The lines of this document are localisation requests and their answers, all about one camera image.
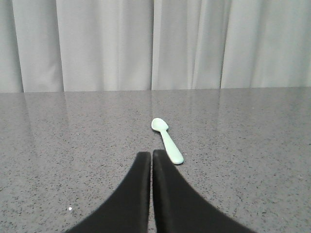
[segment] spoon bowl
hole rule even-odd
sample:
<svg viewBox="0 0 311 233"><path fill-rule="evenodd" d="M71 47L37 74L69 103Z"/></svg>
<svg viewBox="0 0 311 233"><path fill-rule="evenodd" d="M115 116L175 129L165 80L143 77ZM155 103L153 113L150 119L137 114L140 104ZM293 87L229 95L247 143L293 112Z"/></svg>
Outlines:
<svg viewBox="0 0 311 233"><path fill-rule="evenodd" d="M152 120L151 122L151 128L155 131L163 131L163 130L167 130L169 128L169 126L167 125L167 123L162 120L161 118L155 118Z"/></svg>

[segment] mint green spoon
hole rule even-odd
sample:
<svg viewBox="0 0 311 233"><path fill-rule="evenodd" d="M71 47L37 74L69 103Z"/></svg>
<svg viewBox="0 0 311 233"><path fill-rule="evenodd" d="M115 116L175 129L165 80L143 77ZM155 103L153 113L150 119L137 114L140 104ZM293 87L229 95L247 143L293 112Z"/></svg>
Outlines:
<svg viewBox="0 0 311 233"><path fill-rule="evenodd" d="M166 132L167 129L169 128L166 122L161 118L155 118L151 122L151 128L161 133L165 150L172 163L176 165L182 164L184 162L184 158L181 155L175 143L173 142L173 140L171 139L171 137L169 136L169 134Z"/></svg>

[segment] spoon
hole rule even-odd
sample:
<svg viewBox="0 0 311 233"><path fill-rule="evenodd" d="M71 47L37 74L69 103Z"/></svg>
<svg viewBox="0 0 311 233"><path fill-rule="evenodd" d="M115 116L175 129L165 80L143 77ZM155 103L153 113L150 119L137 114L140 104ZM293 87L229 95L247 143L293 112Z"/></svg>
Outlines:
<svg viewBox="0 0 311 233"><path fill-rule="evenodd" d="M176 165L182 164L184 162L184 158L181 155L175 143L173 142L173 140L171 139L171 137L169 136L169 134L166 132L167 129L169 128L166 122L161 118L155 118L151 122L151 128L161 133L165 150L172 163Z"/></svg>

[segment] white curtain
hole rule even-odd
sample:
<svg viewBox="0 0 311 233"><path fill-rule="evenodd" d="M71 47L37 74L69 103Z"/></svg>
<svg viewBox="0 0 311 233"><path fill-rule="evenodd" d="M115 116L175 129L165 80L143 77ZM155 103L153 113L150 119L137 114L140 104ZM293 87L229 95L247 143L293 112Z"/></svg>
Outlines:
<svg viewBox="0 0 311 233"><path fill-rule="evenodd" d="M310 0L1 0L0 92L311 86Z"/></svg>

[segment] table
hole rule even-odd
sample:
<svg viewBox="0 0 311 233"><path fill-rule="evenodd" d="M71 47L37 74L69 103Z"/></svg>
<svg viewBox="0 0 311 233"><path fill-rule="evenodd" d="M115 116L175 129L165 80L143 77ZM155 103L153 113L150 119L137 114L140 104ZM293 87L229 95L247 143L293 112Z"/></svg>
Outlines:
<svg viewBox="0 0 311 233"><path fill-rule="evenodd" d="M180 173L222 212L259 233L311 232L307 87L0 94L0 232L64 232L88 216L138 151L164 148L154 117Z"/></svg>

